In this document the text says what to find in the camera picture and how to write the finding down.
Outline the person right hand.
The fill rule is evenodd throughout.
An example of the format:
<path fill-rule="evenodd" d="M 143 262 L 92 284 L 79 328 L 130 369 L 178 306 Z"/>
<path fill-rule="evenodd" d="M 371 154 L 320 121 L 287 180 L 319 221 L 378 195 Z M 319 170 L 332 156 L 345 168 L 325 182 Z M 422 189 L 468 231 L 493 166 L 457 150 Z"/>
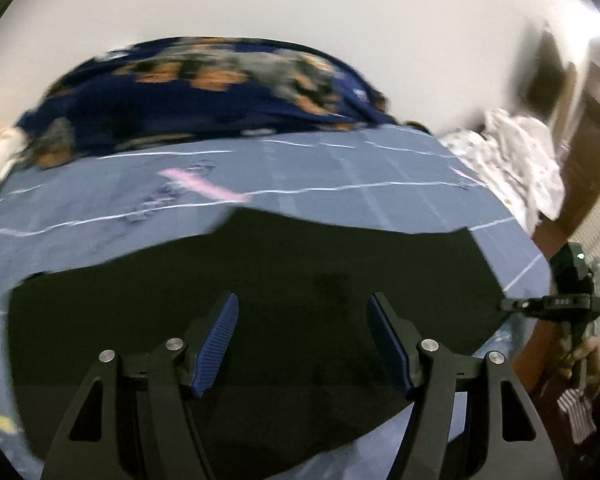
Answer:
<path fill-rule="evenodd" d="M 577 364 L 585 364 L 586 372 L 584 392 L 594 400 L 600 394 L 600 337 L 589 336 L 576 348 L 570 350 L 560 361 L 557 373 L 563 378 L 570 379 Z"/>

